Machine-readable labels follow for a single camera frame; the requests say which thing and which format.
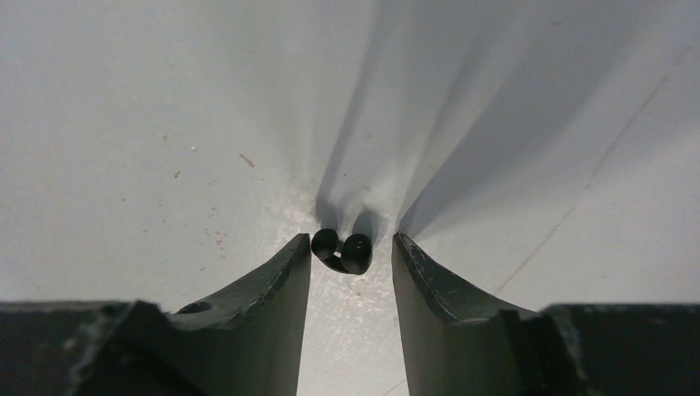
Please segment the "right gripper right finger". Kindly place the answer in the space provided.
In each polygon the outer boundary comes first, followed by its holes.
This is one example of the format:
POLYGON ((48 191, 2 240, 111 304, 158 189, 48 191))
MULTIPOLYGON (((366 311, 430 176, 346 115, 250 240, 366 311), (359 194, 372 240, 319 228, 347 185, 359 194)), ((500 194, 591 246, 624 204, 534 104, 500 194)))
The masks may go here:
POLYGON ((696 395, 696 304, 531 311, 471 284, 398 233, 393 285, 412 395, 696 395))

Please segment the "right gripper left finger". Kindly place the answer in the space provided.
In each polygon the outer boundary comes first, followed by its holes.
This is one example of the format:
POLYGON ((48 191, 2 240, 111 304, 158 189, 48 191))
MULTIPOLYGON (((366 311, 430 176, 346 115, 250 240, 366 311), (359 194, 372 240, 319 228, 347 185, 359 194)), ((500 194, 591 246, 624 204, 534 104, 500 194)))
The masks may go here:
POLYGON ((175 313, 132 301, 4 302, 4 395, 293 395, 310 237, 175 313))

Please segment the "black rubber foot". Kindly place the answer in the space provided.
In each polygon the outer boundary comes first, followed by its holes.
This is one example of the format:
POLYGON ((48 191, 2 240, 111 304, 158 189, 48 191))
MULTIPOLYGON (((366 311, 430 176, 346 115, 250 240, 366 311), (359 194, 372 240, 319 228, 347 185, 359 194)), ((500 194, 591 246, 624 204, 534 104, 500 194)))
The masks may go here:
POLYGON ((364 234, 352 234, 340 243, 335 230, 321 229, 311 239, 311 251, 327 268, 342 274, 361 276, 371 265, 373 245, 364 234))

